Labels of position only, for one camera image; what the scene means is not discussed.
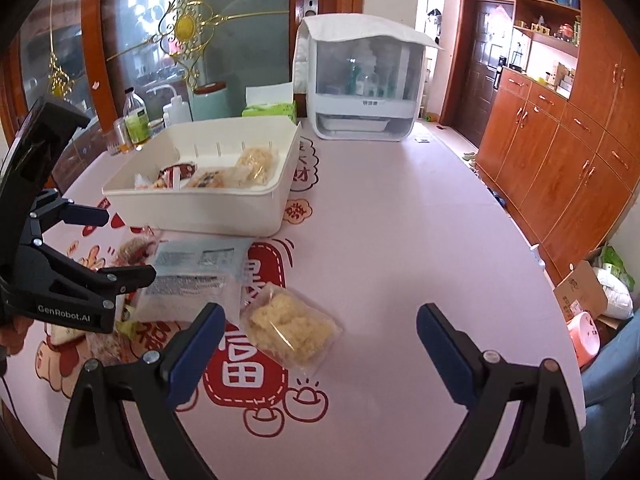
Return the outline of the pink printed tablecloth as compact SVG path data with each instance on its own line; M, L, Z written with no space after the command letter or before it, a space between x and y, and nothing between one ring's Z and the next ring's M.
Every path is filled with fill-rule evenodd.
M558 362L582 380L551 286L485 185L422 127L400 142L300 138L294 200L308 218L256 247L272 278L341 326L316 374L281 372L230 328L182 414L221 479L422 479L465 416L416 332L432 302L478 348Z

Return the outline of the pale blue snack packet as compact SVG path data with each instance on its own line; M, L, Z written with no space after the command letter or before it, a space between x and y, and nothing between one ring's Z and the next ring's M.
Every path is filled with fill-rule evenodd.
M250 237L202 236L160 243L152 262L154 282L143 289L134 319L186 322L209 304L219 304L226 320L238 324L247 283Z

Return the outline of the small clear nut snack bag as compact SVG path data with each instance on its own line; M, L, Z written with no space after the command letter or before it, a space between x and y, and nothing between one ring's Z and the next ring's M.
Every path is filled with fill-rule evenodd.
M113 266L142 266L155 254L161 237L161 232L150 229L134 233L116 249Z

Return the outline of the dark wooden entrance door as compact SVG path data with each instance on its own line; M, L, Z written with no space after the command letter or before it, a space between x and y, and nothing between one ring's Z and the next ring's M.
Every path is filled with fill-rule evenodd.
M480 145L512 36L514 0L460 0L440 123Z

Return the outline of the white plastic storage bin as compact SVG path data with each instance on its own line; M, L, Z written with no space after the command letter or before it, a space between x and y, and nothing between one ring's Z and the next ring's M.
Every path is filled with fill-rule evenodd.
M135 152L103 194L128 226L270 236L283 221L299 133L285 116L171 126Z

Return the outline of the clear bag yellow puffed snack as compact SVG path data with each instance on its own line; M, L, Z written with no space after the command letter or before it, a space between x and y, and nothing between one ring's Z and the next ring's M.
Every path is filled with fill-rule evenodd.
M244 188L266 185L278 163L278 153L273 148L250 146L242 151L235 164L239 170L240 182Z

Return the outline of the brown bread snack packet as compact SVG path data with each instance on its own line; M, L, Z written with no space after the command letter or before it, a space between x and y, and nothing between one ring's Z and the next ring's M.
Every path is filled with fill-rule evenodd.
M187 188L239 188L242 174L236 168L198 170L186 184Z

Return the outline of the red white snack packet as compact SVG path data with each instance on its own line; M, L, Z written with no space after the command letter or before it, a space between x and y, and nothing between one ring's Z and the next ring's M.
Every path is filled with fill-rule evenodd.
M183 181L189 181L195 174L196 166L190 162L175 164L160 170L150 188L169 188L178 190Z

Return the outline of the pink plastic stool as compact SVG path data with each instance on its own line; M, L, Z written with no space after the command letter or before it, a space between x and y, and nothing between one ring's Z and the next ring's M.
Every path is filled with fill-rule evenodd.
M567 324L579 367L589 365L600 351L600 335L591 314L582 311Z

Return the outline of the cardboard box on floor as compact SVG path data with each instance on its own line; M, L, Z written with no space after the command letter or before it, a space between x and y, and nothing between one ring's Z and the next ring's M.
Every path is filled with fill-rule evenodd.
M601 248L595 249L576 266L571 264L570 273L553 289L553 293L565 322L586 311L609 330L619 330L625 322L605 314L608 297L592 266L601 252Z

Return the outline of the orange wooden cabinet wall unit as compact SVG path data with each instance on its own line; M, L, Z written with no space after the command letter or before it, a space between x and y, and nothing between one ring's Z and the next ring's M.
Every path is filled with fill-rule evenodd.
M603 0L515 0L514 28L574 55L572 88L505 70L476 166L559 283L639 191L639 55Z

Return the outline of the green tissue box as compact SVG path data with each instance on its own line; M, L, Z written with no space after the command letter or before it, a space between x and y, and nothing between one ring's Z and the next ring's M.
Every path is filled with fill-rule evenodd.
M247 87L241 116L285 116L296 124L297 108L292 82Z

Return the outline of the mint green cylindrical canister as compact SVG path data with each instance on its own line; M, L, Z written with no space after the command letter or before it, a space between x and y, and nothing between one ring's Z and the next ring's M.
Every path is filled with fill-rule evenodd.
M202 84L190 92L193 119L238 117L245 106L244 90L224 81Z

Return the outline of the clear bottle green label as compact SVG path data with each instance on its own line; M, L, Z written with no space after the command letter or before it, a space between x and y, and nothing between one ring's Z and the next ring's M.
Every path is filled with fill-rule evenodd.
M125 90L125 103L122 109L130 140L134 146L142 145L151 139L149 114L145 102L134 92L134 88Z

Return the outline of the white dish cabinet with cover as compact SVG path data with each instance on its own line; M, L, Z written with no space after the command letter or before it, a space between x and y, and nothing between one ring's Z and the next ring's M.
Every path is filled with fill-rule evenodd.
M379 16L307 16L298 26L292 84L324 140L401 141L418 118L429 50L423 32Z

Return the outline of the white squeeze wash bottle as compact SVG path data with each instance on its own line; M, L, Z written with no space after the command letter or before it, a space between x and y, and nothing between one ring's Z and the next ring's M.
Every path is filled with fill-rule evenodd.
M171 84L159 84L146 93L157 96L163 90L171 93L170 100L163 106L163 122L166 127L192 122L190 105Z

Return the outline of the small glass jar orange base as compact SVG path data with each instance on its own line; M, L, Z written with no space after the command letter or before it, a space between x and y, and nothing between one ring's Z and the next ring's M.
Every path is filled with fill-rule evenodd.
M128 153L134 149L124 118L117 118L113 122L113 132L119 153Z

